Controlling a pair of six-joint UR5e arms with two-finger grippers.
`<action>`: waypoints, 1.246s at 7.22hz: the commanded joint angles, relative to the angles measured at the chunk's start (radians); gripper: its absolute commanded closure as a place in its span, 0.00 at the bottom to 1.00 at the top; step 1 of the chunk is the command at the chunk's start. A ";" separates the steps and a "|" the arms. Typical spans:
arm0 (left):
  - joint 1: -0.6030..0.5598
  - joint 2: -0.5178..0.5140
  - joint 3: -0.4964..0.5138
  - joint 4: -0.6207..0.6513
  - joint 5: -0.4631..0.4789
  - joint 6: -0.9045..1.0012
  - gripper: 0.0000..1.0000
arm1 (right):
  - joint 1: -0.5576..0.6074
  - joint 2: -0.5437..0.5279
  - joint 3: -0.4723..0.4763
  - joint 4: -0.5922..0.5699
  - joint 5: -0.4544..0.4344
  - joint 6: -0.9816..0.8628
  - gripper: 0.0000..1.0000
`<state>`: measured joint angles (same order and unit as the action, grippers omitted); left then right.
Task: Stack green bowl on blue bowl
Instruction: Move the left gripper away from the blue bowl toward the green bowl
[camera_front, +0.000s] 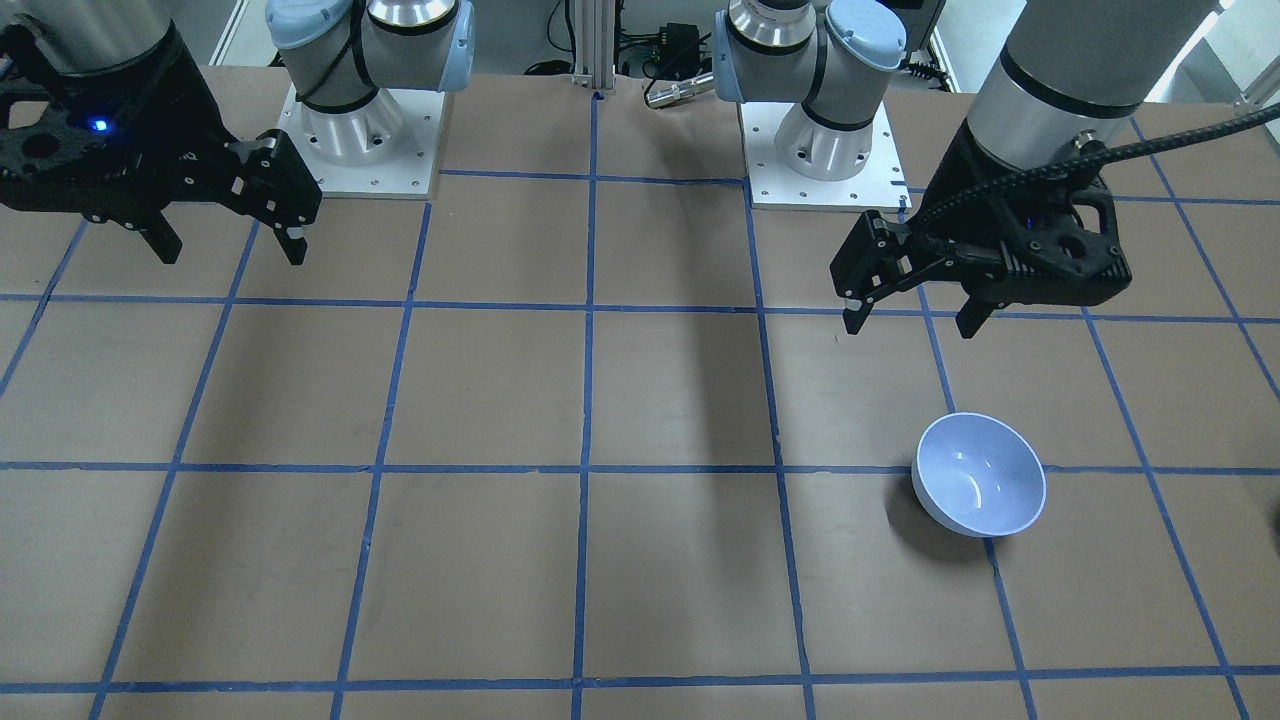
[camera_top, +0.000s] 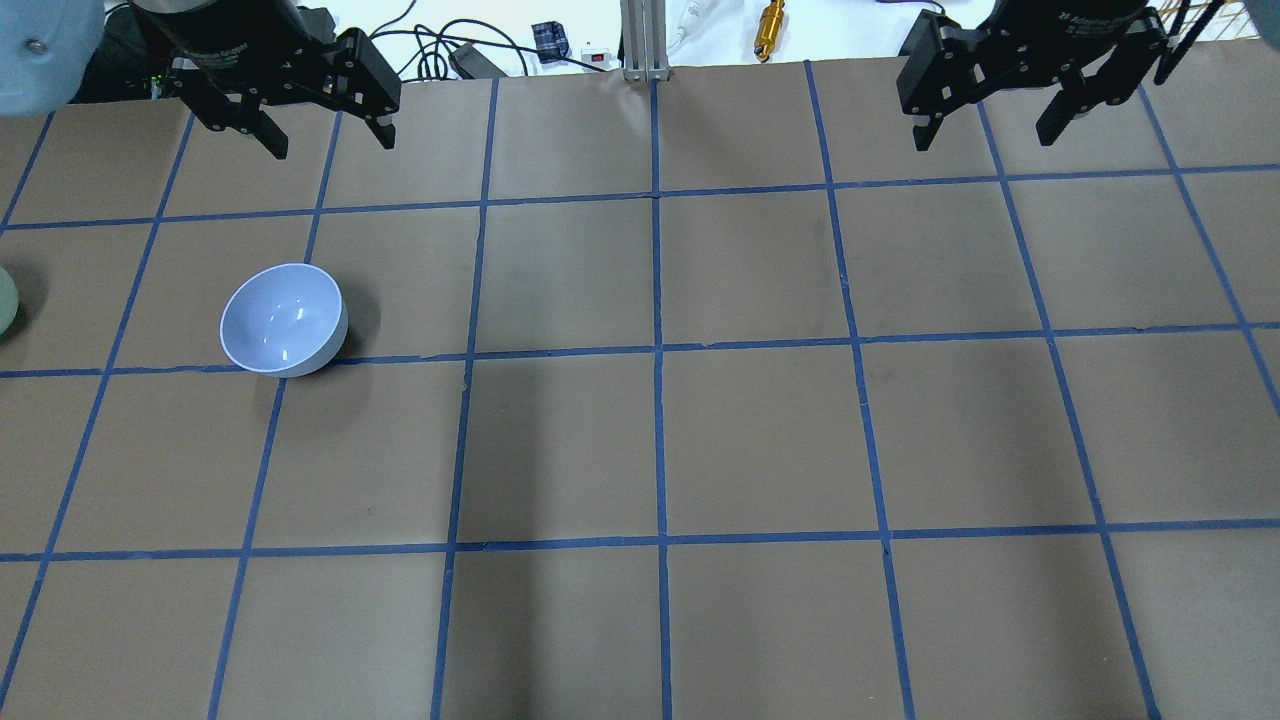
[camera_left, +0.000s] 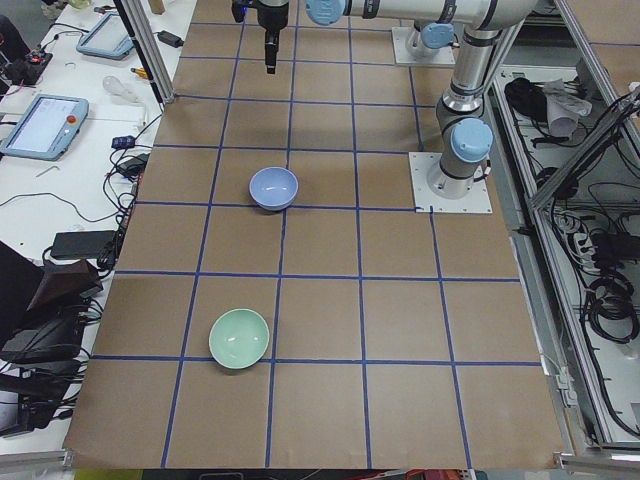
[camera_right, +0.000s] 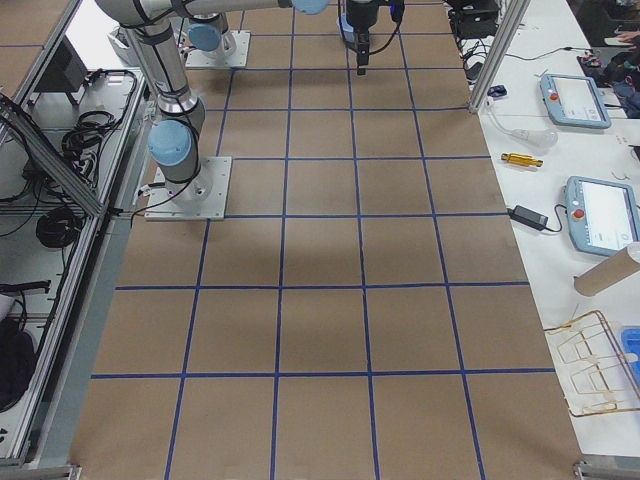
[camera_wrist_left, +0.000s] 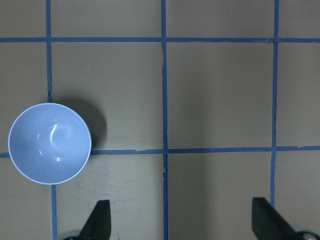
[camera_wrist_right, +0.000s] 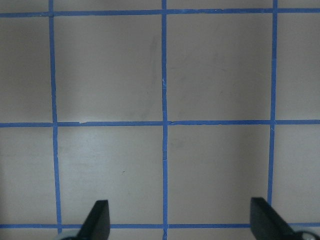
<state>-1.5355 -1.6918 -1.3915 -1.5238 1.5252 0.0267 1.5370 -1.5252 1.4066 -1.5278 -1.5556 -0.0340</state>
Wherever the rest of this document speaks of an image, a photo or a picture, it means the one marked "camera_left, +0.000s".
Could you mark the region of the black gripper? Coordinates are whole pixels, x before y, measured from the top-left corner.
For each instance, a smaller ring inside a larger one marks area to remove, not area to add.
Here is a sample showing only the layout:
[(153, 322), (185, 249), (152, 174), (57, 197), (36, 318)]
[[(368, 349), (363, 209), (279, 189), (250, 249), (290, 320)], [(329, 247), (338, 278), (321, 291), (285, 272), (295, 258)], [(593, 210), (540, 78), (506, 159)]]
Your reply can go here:
[(266, 30), (264, 40), (266, 72), (274, 75), (279, 51), (279, 32), (288, 24), (289, 1), (258, 0), (256, 9), (258, 23)]

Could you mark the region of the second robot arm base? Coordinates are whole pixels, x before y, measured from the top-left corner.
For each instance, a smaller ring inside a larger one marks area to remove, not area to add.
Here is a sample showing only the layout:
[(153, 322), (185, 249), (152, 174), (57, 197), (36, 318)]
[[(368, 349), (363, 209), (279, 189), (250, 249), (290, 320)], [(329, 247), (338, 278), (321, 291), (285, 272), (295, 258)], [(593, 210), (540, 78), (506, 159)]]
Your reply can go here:
[(401, 66), (453, 68), (455, 29), (451, 23), (416, 22), (391, 30), (395, 63)]

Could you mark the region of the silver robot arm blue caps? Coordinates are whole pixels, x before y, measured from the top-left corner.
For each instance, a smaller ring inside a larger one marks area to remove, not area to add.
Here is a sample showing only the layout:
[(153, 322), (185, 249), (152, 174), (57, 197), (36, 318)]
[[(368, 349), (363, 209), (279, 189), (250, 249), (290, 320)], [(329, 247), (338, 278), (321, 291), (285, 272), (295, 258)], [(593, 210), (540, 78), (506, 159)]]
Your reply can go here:
[(427, 174), (431, 191), (458, 200), (471, 190), (476, 169), (488, 159), (493, 144), (493, 133), (478, 110), (491, 71), (501, 62), (501, 49), (513, 43), (504, 35), (516, 33), (535, 5), (534, 1), (307, 1), (305, 10), (321, 26), (346, 16), (464, 25), (451, 81), (436, 110), (444, 151)]

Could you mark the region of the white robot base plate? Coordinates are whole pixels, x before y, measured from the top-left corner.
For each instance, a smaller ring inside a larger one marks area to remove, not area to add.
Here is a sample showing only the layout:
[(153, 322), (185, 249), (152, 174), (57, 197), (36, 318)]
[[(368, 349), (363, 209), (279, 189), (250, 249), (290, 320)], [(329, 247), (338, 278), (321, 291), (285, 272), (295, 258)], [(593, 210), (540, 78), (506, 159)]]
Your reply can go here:
[(441, 154), (410, 152), (408, 154), (414, 198), (418, 213), (491, 214), (492, 206), (482, 173), (478, 167), (467, 180), (447, 176), (441, 169)]

